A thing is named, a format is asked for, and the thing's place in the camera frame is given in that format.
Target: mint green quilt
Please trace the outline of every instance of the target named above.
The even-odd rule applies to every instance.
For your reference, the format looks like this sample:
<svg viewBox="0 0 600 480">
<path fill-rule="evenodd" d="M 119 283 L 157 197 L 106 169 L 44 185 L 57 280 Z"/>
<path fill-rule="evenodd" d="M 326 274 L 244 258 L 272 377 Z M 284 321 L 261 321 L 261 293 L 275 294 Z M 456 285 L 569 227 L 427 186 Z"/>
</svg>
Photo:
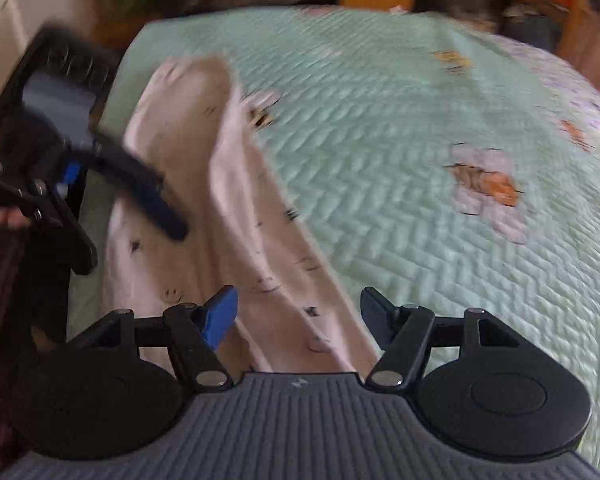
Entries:
<svg viewBox="0 0 600 480">
<path fill-rule="evenodd" d="M 585 383 L 580 450 L 600 469 L 600 137 L 447 20 L 291 9 L 145 28 L 103 128 L 122 135 L 166 57 L 216 52 L 248 91 L 282 91 L 258 140 L 354 302 L 371 285 L 395 304 L 481 307 L 510 324 Z M 101 256 L 112 199 L 90 174 L 80 220 Z M 98 315 L 101 272 L 72 279 L 71 335 Z"/>
</svg>

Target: finger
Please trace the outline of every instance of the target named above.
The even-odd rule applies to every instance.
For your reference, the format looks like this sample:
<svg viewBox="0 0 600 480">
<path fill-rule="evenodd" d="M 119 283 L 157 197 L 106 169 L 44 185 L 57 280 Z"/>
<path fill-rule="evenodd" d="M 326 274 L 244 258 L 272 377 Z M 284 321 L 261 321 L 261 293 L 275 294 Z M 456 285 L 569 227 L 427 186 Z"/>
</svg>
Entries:
<svg viewBox="0 0 600 480">
<path fill-rule="evenodd" d="M 22 212 L 17 209 L 11 209 L 8 213 L 7 217 L 7 226 L 9 229 L 25 229 L 30 227 L 31 220 L 22 214 Z"/>
<path fill-rule="evenodd" d="M 5 207 L 0 207 L 0 226 L 7 223 L 8 216 L 9 216 L 9 210 Z"/>
</svg>

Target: pink towel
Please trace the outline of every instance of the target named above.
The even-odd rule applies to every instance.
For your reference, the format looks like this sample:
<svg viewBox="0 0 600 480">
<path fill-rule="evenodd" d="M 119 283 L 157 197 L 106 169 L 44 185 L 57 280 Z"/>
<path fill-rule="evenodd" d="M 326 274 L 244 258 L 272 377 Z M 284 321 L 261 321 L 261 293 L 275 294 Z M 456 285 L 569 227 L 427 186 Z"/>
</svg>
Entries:
<svg viewBox="0 0 600 480">
<path fill-rule="evenodd" d="M 242 99 L 217 57 L 169 59 L 154 73 L 124 143 L 165 174 L 186 206 L 190 234 L 169 240 L 119 198 L 104 311 L 158 316 L 172 304 L 203 303 L 229 283 L 238 317 L 218 355 L 232 375 L 253 367 L 365 377 L 378 349 L 251 142 L 251 110 L 263 95 Z M 170 369 L 162 349 L 142 349 L 142 357 Z"/>
</svg>

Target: gray ribbed base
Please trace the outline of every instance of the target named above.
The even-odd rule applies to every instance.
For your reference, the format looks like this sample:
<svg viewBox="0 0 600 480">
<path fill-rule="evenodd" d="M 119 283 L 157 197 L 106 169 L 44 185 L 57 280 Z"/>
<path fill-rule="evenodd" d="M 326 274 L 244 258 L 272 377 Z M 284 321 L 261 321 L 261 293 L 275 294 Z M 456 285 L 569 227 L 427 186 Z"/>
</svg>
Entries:
<svg viewBox="0 0 600 480">
<path fill-rule="evenodd" d="M 151 445 L 101 462 L 29 453 L 1 480 L 600 479 L 575 453 L 533 464 L 466 456 L 431 436 L 401 397 L 356 375 L 247 374 L 197 397 Z"/>
</svg>

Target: circular plate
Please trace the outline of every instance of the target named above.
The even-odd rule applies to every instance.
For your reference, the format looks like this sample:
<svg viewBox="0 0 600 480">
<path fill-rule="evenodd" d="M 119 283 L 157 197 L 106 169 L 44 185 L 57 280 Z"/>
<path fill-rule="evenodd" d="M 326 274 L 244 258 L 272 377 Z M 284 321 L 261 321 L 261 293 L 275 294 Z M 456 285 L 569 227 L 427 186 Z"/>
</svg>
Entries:
<svg viewBox="0 0 600 480">
<path fill-rule="evenodd" d="M 145 446 L 174 422 L 182 389 L 131 352 L 88 349 L 54 355 L 22 375 L 12 421 L 37 452 L 101 460 Z"/>
<path fill-rule="evenodd" d="M 434 433 L 494 460 L 544 458 L 576 446 L 591 413 L 584 385 L 542 352 L 494 350 L 423 378 L 416 401 Z"/>
</svg>

